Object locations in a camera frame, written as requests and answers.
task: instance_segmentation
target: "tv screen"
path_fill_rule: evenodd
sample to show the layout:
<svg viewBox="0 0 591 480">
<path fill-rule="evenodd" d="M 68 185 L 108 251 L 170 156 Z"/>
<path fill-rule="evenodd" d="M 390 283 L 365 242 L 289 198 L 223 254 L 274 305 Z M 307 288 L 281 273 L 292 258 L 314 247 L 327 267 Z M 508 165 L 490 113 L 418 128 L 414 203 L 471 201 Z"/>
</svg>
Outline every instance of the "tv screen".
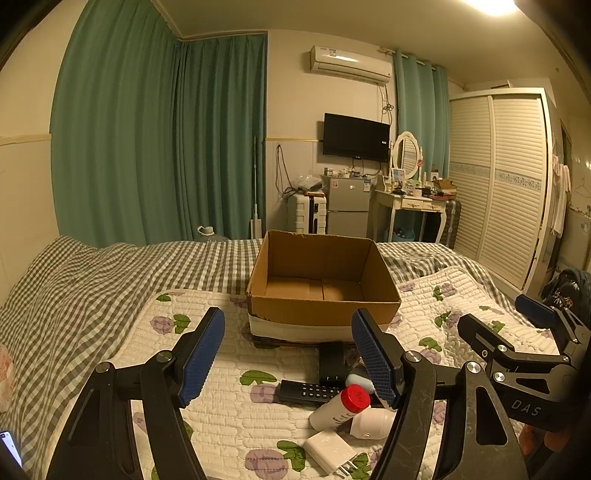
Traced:
<svg viewBox="0 0 591 480">
<path fill-rule="evenodd" d="M 388 161 L 390 126 L 354 116 L 324 114 L 324 155 Z"/>
</svg>

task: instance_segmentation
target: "dark suitcase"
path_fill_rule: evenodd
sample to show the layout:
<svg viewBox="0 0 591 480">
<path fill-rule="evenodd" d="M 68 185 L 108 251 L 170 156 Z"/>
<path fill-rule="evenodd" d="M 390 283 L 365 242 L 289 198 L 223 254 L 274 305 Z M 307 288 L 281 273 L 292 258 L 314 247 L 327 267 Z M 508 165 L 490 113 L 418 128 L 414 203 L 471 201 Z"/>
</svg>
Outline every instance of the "dark suitcase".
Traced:
<svg viewBox="0 0 591 480">
<path fill-rule="evenodd" d="M 446 247 L 452 248 L 456 244 L 457 226 L 460 223 L 460 214 L 462 212 L 462 204 L 457 200 L 448 200 L 445 208 L 446 222 L 445 228 L 441 235 L 441 243 Z M 441 222 L 441 215 L 431 213 L 427 215 L 425 221 L 425 232 L 423 234 L 424 242 L 434 242 L 439 231 L 439 224 Z"/>
</svg>

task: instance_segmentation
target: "checkered blanket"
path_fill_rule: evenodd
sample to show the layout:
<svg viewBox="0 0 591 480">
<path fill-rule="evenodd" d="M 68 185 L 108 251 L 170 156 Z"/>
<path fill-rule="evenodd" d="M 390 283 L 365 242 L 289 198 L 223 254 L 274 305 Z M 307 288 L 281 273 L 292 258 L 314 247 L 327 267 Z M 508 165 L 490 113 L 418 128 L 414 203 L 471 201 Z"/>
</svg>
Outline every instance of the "checkered blanket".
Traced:
<svg viewBox="0 0 591 480">
<path fill-rule="evenodd" d="M 31 264 L 0 307 L 0 343 L 12 355 L 15 393 L 0 427 L 16 436 L 25 470 L 41 478 L 48 441 L 93 366 L 122 345 L 155 292 L 191 288 L 244 294 L 261 241 L 170 242 L 97 249 L 62 236 Z M 486 270 L 437 244 L 380 244 L 396 282 L 458 266 L 518 315 Z"/>
</svg>

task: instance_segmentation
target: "bottle with red cap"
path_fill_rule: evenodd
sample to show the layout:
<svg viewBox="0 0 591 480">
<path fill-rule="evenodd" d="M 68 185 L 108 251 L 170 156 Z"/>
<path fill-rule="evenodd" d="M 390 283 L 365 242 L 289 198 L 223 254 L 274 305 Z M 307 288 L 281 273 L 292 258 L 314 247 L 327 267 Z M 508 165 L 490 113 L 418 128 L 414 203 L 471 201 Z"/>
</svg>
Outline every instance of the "bottle with red cap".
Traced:
<svg viewBox="0 0 591 480">
<path fill-rule="evenodd" d="M 349 385 L 340 394 L 320 406 L 310 415 L 314 430 L 334 429 L 364 411 L 371 403 L 369 394 L 359 385 Z"/>
</svg>

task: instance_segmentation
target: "vanity table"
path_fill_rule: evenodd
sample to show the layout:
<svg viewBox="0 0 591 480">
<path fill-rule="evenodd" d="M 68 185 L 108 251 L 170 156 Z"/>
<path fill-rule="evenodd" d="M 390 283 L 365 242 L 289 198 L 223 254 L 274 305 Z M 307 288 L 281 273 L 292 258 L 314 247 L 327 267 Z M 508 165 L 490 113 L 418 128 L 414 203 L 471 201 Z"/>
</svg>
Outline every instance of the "vanity table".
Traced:
<svg viewBox="0 0 591 480">
<path fill-rule="evenodd" d="M 382 192 L 380 190 L 374 190 L 371 200 L 369 202 L 369 217 L 368 227 L 371 225 L 371 231 L 368 234 L 372 235 L 375 242 L 378 241 L 378 223 L 379 223 L 379 210 L 382 207 L 391 209 L 390 213 L 390 230 L 388 234 L 388 242 L 392 241 L 392 234 L 394 233 L 394 218 L 396 216 L 396 210 L 413 210 L 415 212 L 423 213 L 423 221 L 421 222 L 421 233 L 419 234 L 418 240 L 423 240 L 423 233 L 425 230 L 425 221 L 427 219 L 426 213 L 439 213 L 441 215 L 441 224 L 439 225 L 439 231 L 437 232 L 436 243 L 441 240 L 441 235 L 445 229 L 445 223 L 447 216 L 445 213 L 446 200 L 434 200 L 427 197 L 411 197 L 396 195 L 394 193 Z"/>
</svg>

